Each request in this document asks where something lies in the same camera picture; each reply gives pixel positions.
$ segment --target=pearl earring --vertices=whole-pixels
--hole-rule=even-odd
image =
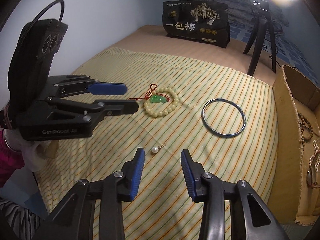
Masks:
[[[158,153],[158,151],[159,151],[162,147],[164,147],[164,146],[165,146],[165,145],[158,146],[158,147],[153,146],[152,149],[151,149],[151,152],[154,153],[154,154],[156,154],[156,153]]]

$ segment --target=black package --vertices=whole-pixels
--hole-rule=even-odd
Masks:
[[[162,24],[169,37],[225,48],[230,41],[228,11],[225,3],[168,1],[163,3]]]

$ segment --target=striped tablecloth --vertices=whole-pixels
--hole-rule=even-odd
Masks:
[[[267,201],[276,168],[277,118],[272,87],[231,68],[171,55],[136,53],[111,48],[83,64],[75,74],[102,82],[121,82],[126,95],[72,97],[92,102],[97,98],[142,97],[151,83],[169,87],[181,98],[175,111],[161,118],[141,108],[133,115],[107,117],[91,138],[60,141],[56,159],[37,174],[39,188],[50,211],[73,184],[81,179],[104,179],[131,160],[138,147],[146,152],[138,196],[123,203],[127,240],[198,239],[202,204],[188,197],[180,164],[182,149],[206,171],[226,181],[246,179]],[[201,109],[213,98],[226,98],[245,112],[247,126],[234,138],[219,138],[204,127]],[[159,111],[169,103],[157,103]],[[235,132],[242,125],[238,111],[227,104],[208,107],[209,122],[220,132]],[[165,145],[152,155],[153,146]],[[98,239],[99,203],[96,204],[94,239]],[[230,237],[230,212],[226,203],[226,235]]]

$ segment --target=blue gripper pad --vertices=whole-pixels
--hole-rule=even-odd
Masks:
[[[122,83],[94,83],[87,88],[93,95],[122,96],[127,92],[127,86]]]
[[[189,197],[192,198],[192,201],[195,201],[196,198],[196,182],[193,177],[191,167],[189,166],[189,163],[187,161],[186,152],[183,150],[181,152],[181,167],[183,171],[184,180],[186,181],[187,190],[189,193]]]
[[[135,167],[132,174],[131,190],[129,194],[129,198],[131,201],[133,201],[138,194],[143,166],[144,166],[144,159],[145,159],[145,153],[143,148],[138,148],[133,158],[133,164],[132,164],[132,165],[135,165]]]

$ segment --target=tripod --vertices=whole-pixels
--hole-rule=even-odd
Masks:
[[[267,1],[260,1],[260,12],[254,24],[252,33],[250,35],[249,41],[244,49],[243,54],[247,54],[252,47],[254,40],[256,40],[256,44],[254,46],[252,59],[250,62],[250,66],[248,69],[248,75],[253,76],[254,71],[257,67],[259,57],[261,54],[262,46],[264,43],[264,38],[266,36],[267,28],[269,29],[270,42],[271,42],[271,55],[272,55],[272,70],[276,72],[276,38],[275,38],[275,30],[271,22],[271,16],[269,12],[269,3]]]

